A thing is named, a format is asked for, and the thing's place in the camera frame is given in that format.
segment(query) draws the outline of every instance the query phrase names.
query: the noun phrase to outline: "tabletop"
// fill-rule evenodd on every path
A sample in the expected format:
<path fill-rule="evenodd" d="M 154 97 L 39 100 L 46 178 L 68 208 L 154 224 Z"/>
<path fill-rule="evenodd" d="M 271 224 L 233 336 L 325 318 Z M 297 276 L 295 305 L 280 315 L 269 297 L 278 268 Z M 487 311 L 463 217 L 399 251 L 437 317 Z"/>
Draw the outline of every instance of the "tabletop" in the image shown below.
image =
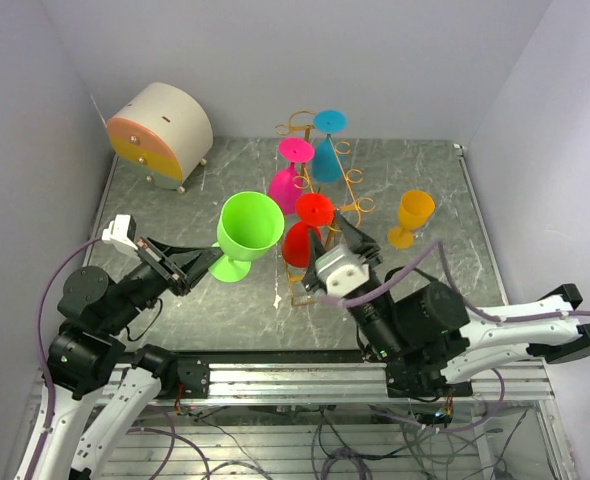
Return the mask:
<path fill-rule="evenodd" d="M 186 193 L 164 190 L 135 175 L 118 160 L 100 206 L 99 229 L 118 213 L 137 222 L 137 235 L 175 246 L 203 247 L 216 241 L 216 226 L 224 201 L 246 190 L 265 192 L 273 175 L 287 166 L 277 154 L 277 138 L 215 138 L 206 166 L 198 166 L 186 180 Z M 444 241 L 453 276 L 462 293 L 479 306 L 502 304 L 481 219 L 471 186 L 456 149 L 447 141 L 348 140 L 347 168 L 363 171 L 354 185 L 356 197 L 371 197 L 375 209 L 363 214 L 360 229 L 382 247 L 380 279 L 391 268 L 405 265 L 434 239 Z M 411 189 L 428 192 L 436 209 L 427 224 L 415 231 L 406 250 L 388 244 L 386 234 L 396 224 L 401 196 Z M 323 193 L 336 205 L 347 203 L 343 184 L 325 186 Z M 355 220 L 354 214 L 348 219 Z M 297 220 L 287 217 L 288 226 Z M 89 263 L 104 268 L 119 281 L 137 261 L 112 246 L 97 244 Z M 437 254 L 422 268 L 444 278 Z M 410 275 L 396 286 L 395 299 L 424 284 Z M 279 245 L 253 262 L 250 274 L 233 284 L 207 274 L 186 297 L 162 296 L 160 318 L 144 337 L 129 344 L 134 350 L 153 343 L 171 350 L 309 350 L 355 348 L 355 324 L 343 309 L 311 304 L 291 306 L 288 278 Z M 155 312 L 146 311 L 132 324 L 134 337 L 144 331 Z"/>

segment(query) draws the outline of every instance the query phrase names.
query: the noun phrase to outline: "gray wall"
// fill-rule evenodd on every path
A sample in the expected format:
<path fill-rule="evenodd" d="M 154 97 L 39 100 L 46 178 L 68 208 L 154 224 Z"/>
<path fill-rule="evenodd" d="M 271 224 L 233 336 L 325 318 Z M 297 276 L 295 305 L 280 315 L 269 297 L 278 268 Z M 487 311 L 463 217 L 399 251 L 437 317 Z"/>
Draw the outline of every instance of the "gray wall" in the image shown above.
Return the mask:
<path fill-rule="evenodd" d="M 469 164 L 510 299 L 576 282 L 590 309 L 590 2 L 553 1 Z M 590 480 L 590 359 L 549 372 Z"/>
<path fill-rule="evenodd" d="M 87 238 L 109 151 L 38 0 L 0 0 L 0 479 L 37 369 L 40 289 Z M 60 316 L 47 310 L 45 338 Z"/>
<path fill-rule="evenodd" d="M 550 0 L 43 0 L 105 116 L 151 81 L 217 133 L 338 108 L 347 136 L 470 140 Z"/>

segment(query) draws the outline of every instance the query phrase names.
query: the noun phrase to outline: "wall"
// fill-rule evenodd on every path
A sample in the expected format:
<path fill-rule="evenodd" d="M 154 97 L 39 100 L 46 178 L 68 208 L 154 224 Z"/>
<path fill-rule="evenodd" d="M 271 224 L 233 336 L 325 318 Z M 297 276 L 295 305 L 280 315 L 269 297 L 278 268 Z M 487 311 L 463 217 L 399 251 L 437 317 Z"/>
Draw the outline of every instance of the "wall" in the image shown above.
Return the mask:
<path fill-rule="evenodd" d="M 590 2 L 552 2 L 468 157 L 511 301 L 576 282 L 590 309 Z M 590 358 L 549 373 L 590 480 Z"/>
<path fill-rule="evenodd" d="M 40 289 L 87 238 L 108 152 L 100 117 L 42 5 L 0 0 L 0 479 L 37 369 Z M 60 320 L 55 299 L 46 339 Z"/>
<path fill-rule="evenodd" d="M 467 142 L 550 0 L 43 0 L 110 117 L 152 81 L 216 133 L 338 108 L 348 136 Z"/>

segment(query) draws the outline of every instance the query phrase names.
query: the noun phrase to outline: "gold wire rack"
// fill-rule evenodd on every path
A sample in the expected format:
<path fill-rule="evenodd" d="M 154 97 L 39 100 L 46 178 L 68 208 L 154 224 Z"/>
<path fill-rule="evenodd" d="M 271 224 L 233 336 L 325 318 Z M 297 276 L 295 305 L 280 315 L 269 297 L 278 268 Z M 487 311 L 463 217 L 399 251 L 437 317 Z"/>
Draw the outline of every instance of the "gold wire rack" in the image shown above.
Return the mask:
<path fill-rule="evenodd" d="M 302 125 L 293 125 L 293 122 L 296 117 L 300 115 L 317 115 L 317 112 L 313 112 L 311 110 L 300 110 L 298 112 L 293 113 L 289 118 L 287 123 L 280 123 L 279 125 L 275 126 L 275 131 L 278 135 L 283 137 L 297 134 L 297 133 L 304 133 L 304 140 L 310 142 L 311 132 L 315 130 L 315 126 L 311 123 L 304 123 Z M 349 142 L 342 140 L 337 143 L 333 142 L 331 135 L 327 135 L 326 139 L 330 142 L 333 153 L 335 154 L 335 160 L 342 172 L 342 178 L 344 179 L 344 183 L 346 184 L 346 189 L 350 195 L 351 203 L 346 205 L 342 205 L 340 207 L 335 207 L 336 211 L 341 213 L 346 212 L 355 212 L 357 214 L 357 221 L 355 222 L 355 226 L 359 227 L 362 223 L 362 214 L 372 212 L 375 209 L 375 202 L 371 197 L 364 197 L 360 198 L 359 200 L 355 196 L 353 192 L 352 185 L 361 183 L 363 180 L 363 172 L 357 168 L 350 168 L 349 170 L 344 170 L 344 166 L 340 160 L 340 156 L 348 155 L 351 153 L 350 144 Z M 302 180 L 302 189 L 309 190 L 311 193 L 322 193 L 321 185 L 317 187 L 315 190 L 313 181 L 311 180 L 310 175 L 308 174 L 308 169 L 306 168 L 306 164 L 301 164 L 300 175 L 299 177 Z M 341 231 L 336 227 L 335 222 L 333 221 L 330 225 L 325 227 L 326 232 L 323 234 L 324 238 L 324 248 L 328 250 L 328 248 L 333 244 L 333 241 L 339 241 L 339 235 L 341 235 Z M 310 305 L 316 303 L 317 300 L 312 298 L 306 290 L 304 290 L 304 286 L 301 284 L 303 275 L 301 273 L 294 273 L 293 267 L 291 267 L 286 260 L 284 260 L 284 269 L 286 270 L 286 276 L 288 277 L 288 290 L 291 294 L 291 305 L 294 307 L 299 307 L 302 305 Z"/>

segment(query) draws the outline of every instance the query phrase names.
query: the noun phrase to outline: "green goblet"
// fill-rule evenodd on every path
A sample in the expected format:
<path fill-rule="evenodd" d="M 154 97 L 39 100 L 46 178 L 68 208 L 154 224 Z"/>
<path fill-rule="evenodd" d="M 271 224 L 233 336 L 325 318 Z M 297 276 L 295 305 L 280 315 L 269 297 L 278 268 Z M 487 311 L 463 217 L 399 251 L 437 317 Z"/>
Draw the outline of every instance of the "green goblet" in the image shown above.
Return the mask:
<path fill-rule="evenodd" d="M 209 271 L 221 282 L 239 282 L 251 262 L 265 255 L 284 233 L 284 215 L 270 197 L 240 192 L 222 206 L 217 223 L 217 243 L 224 252 Z"/>

